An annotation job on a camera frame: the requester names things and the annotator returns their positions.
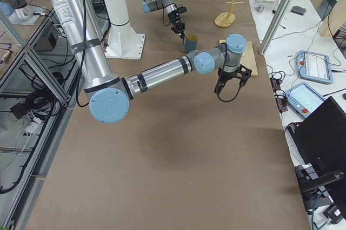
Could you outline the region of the wooden cutting board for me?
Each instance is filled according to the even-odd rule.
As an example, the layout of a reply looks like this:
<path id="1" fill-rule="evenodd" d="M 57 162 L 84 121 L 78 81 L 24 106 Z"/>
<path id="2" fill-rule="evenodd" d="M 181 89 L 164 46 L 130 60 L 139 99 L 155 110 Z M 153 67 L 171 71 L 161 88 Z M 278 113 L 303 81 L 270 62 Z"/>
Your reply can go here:
<path id="1" fill-rule="evenodd" d="M 243 37 L 235 37 L 231 40 L 219 40 L 219 43 L 229 43 L 228 60 L 224 67 L 225 72 L 235 71 L 238 61 L 252 71 L 251 76 L 258 76 L 252 42 L 247 42 Z"/>

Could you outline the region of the wooden cup storage rack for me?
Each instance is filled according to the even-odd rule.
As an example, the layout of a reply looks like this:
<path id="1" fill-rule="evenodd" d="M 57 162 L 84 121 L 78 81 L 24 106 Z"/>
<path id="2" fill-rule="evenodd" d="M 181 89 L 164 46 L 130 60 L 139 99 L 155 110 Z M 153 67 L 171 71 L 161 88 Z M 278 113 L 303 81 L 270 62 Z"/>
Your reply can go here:
<path id="1" fill-rule="evenodd" d="M 214 19 L 214 24 L 220 28 L 228 28 L 235 21 L 235 14 L 233 13 L 234 5 L 244 3 L 243 1 L 237 2 L 236 0 L 230 0 L 227 4 L 230 4 L 229 10 L 219 14 Z"/>

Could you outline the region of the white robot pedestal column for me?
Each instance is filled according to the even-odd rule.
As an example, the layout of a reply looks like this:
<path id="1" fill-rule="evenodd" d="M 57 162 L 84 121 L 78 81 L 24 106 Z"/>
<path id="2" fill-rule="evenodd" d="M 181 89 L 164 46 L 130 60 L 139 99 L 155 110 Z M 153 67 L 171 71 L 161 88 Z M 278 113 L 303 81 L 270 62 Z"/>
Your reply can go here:
<path id="1" fill-rule="evenodd" d="M 111 28 L 105 54 L 108 58 L 139 60 L 145 35 L 137 34 L 130 24 L 125 0 L 104 0 Z"/>

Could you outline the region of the teach pendant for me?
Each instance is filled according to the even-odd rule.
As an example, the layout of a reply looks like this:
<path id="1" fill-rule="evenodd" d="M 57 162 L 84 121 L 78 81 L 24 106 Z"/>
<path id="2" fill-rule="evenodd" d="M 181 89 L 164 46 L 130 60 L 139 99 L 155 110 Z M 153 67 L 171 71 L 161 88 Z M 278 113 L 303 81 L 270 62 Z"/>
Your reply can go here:
<path id="1" fill-rule="evenodd" d="M 325 97 L 305 82 L 297 84 L 285 93 L 288 103 L 303 118 L 307 118 L 325 101 Z"/>
<path id="2" fill-rule="evenodd" d="M 301 78 L 332 84 L 331 63 L 328 55 L 301 50 L 297 54 L 297 71 Z"/>

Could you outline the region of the near teach pendant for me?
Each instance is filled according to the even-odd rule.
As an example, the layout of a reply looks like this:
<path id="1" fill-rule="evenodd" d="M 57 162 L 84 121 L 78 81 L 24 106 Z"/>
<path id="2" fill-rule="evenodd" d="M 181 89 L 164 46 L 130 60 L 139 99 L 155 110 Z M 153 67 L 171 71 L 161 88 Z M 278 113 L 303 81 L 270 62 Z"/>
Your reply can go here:
<path id="1" fill-rule="evenodd" d="M 303 118 L 307 118 L 325 101 L 325 97 L 305 82 L 297 84 L 285 93 L 288 103 Z"/>

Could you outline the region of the aluminium frame post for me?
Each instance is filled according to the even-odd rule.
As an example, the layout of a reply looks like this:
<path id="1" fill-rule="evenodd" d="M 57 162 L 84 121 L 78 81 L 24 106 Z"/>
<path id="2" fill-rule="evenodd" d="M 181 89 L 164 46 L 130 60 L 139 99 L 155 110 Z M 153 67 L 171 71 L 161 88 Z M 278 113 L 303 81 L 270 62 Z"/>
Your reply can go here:
<path id="1" fill-rule="evenodd" d="M 267 32 L 264 36 L 264 39 L 262 40 L 261 46 L 259 47 L 259 54 L 261 56 L 265 55 L 265 52 L 267 51 L 279 25 L 281 24 L 281 21 L 284 17 L 284 14 L 287 11 L 287 8 L 292 0 L 281 0 L 276 13 L 274 14 L 274 17 L 267 29 Z"/>

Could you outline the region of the small metal cup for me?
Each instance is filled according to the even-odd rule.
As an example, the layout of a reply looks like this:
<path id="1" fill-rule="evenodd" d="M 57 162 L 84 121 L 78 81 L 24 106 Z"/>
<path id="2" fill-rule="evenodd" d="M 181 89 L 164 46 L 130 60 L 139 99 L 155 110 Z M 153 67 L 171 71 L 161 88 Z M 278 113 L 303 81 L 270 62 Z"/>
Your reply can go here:
<path id="1" fill-rule="evenodd" d="M 262 13 L 263 11 L 264 11 L 264 6 L 263 5 L 258 5 L 257 7 L 256 7 L 256 11 L 258 12 L 258 13 Z"/>

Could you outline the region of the white power strip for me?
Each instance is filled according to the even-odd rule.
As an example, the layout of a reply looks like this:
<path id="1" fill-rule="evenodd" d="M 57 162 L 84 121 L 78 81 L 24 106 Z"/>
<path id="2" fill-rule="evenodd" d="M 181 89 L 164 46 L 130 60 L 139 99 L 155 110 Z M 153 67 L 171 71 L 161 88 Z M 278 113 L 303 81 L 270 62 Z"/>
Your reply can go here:
<path id="1" fill-rule="evenodd" d="M 33 134 L 42 124 L 43 120 L 38 117 L 34 117 L 30 124 L 25 128 L 25 132 L 29 134 Z"/>

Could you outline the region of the grey control box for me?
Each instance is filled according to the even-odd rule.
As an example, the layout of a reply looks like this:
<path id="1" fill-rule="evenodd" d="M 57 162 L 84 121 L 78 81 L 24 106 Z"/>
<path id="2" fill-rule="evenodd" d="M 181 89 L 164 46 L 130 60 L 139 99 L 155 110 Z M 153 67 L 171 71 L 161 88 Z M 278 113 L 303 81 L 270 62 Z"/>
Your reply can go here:
<path id="1" fill-rule="evenodd" d="M 49 51 L 53 50 L 59 39 L 59 34 L 53 25 L 44 29 L 41 37 L 34 45 L 36 51 Z"/>

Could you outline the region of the dark teal mug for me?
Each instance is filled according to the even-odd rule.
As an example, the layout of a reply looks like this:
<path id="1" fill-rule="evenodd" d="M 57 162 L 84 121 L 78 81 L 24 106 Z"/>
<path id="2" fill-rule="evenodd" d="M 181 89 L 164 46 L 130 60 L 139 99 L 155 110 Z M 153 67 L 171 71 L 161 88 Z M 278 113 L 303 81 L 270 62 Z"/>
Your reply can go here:
<path id="1" fill-rule="evenodd" d="M 196 35 L 186 35 L 184 49 L 187 53 L 195 51 L 197 48 L 198 37 Z"/>

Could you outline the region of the black monitor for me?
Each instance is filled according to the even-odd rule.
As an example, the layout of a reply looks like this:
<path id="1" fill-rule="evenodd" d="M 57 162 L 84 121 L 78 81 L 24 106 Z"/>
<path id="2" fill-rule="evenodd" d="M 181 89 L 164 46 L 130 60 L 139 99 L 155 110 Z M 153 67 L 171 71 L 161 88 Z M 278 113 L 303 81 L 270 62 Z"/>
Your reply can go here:
<path id="1" fill-rule="evenodd" d="M 306 164 L 315 174 L 296 169 L 298 184 L 306 191 L 326 187 L 337 209 L 345 216 L 345 112 L 333 97 L 326 99 L 304 121 L 288 127 Z"/>

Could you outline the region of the black usb hub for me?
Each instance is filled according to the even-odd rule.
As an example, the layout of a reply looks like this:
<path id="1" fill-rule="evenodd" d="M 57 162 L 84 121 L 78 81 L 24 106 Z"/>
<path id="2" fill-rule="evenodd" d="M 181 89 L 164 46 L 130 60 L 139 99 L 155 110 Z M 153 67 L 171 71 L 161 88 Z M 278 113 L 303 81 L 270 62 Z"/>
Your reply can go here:
<path id="1" fill-rule="evenodd" d="M 286 112 L 287 108 L 287 96 L 286 93 L 281 89 L 281 81 L 277 78 L 270 78 L 271 86 L 273 89 L 276 105 L 280 113 Z"/>

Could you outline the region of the black pad on table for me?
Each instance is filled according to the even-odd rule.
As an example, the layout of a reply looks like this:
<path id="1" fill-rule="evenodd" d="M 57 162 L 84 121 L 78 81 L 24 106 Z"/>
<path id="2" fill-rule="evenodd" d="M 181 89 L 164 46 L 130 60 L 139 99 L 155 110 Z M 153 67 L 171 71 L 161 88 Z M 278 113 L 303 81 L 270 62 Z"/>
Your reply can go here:
<path id="1" fill-rule="evenodd" d="M 292 7 L 290 12 L 303 16 L 306 13 L 306 11 L 307 11 L 306 8 L 295 5 Z"/>

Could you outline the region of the far teach pendant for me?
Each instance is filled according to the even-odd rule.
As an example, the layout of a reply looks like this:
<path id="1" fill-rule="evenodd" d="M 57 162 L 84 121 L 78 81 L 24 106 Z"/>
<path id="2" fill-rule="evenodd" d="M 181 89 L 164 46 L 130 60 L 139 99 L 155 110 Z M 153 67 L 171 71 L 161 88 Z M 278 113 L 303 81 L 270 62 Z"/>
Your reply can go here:
<path id="1" fill-rule="evenodd" d="M 301 50 L 297 54 L 297 71 L 301 78 L 332 84 L 331 63 L 328 55 Z"/>

